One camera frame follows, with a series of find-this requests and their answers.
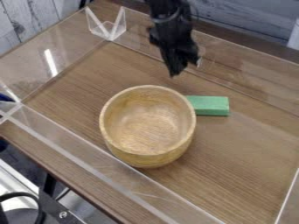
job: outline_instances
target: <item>green block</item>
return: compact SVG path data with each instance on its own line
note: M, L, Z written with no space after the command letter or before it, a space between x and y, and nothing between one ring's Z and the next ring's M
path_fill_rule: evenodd
M197 116L228 116L229 98L224 96L185 96Z

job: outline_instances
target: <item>wooden table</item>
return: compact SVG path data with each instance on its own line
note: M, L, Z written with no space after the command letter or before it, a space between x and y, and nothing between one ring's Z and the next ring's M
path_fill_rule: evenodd
M101 9L93 5L95 13L112 18L116 6L104 1L100 6ZM275 223L299 167L299 65L195 33L204 54L201 67L191 66L180 77L171 79L157 60L157 51L147 43L144 15L127 13L128 32L116 44L88 34L80 27L81 15L80 12L57 24L1 58L6 86L21 96L26 107L105 151L99 112L109 97L123 89L152 84L184 95L227 96L229 117L197 117L196 135L181 158L165 167L139 171L223 222ZM53 49L57 72L61 72L55 78L49 77L47 63L39 59L48 47ZM30 77L16 82L22 70L30 72ZM48 76L33 82L41 73ZM36 87L39 91L28 97ZM116 220L165 222L14 123L5 121L0 134ZM61 144L72 144L71 139L59 136ZM99 169L99 152L83 150L76 141L69 154Z

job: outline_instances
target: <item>robotic arm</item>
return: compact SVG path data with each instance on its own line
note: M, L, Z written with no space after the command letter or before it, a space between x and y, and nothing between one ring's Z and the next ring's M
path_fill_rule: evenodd
M149 41L159 46L169 75L179 75L188 62L197 64L200 59L192 40L191 6L187 0L145 0L151 8L153 27L149 28Z

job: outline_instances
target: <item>screw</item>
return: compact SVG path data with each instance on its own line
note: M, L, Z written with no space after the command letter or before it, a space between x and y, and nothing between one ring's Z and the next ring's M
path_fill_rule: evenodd
M67 213L67 212L60 212L60 218L61 218L61 219L65 219L67 216L68 216L68 213Z

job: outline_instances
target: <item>wooden bowl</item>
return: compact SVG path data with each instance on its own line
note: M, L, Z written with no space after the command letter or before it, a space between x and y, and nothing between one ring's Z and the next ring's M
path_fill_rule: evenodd
M149 85L116 94L99 117L107 147L135 167L159 167L179 158L191 144L195 125L195 112L184 96Z

